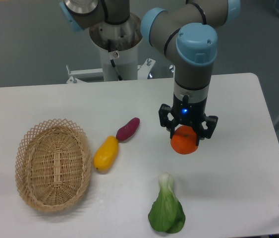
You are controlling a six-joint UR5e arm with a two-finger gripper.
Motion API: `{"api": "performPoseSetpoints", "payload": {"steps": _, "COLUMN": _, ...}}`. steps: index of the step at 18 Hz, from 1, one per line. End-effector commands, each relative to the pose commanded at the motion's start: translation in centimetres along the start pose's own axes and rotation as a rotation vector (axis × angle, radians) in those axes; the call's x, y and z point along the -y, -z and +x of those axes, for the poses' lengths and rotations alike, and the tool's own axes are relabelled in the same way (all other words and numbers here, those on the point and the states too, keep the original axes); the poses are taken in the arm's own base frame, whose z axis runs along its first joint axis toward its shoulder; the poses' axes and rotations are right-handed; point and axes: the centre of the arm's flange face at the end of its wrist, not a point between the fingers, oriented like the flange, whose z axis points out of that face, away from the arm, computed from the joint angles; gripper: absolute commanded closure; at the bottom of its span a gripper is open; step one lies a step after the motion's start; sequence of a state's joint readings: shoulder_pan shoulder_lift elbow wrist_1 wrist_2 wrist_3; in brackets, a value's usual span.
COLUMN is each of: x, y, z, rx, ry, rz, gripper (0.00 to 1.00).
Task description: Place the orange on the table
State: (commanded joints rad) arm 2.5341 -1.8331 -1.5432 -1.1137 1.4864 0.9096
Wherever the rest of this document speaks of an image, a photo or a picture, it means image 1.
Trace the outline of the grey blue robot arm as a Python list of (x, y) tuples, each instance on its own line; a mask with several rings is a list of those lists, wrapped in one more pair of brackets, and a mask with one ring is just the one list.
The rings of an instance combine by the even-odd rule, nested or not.
[(235, 19), (238, 0), (188, 0), (175, 12), (149, 10), (143, 18), (127, 0), (63, 0), (59, 4), (74, 31), (88, 29), (101, 54), (105, 81), (138, 78), (137, 48), (142, 40), (174, 65), (173, 105), (162, 104), (159, 119), (171, 135), (178, 125), (194, 130), (197, 140), (211, 138), (218, 118), (205, 106), (214, 61), (216, 28)]

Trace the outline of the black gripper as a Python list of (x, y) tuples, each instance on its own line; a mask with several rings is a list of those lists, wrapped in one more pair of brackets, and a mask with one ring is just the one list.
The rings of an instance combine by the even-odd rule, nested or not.
[(184, 104), (180, 99), (173, 95), (173, 106), (161, 104), (159, 108), (159, 120), (161, 127), (165, 127), (170, 133), (170, 139), (174, 136), (175, 128), (187, 125), (196, 129), (196, 145), (200, 140), (210, 139), (218, 123), (217, 116), (206, 116), (205, 106), (207, 98), (198, 103)]

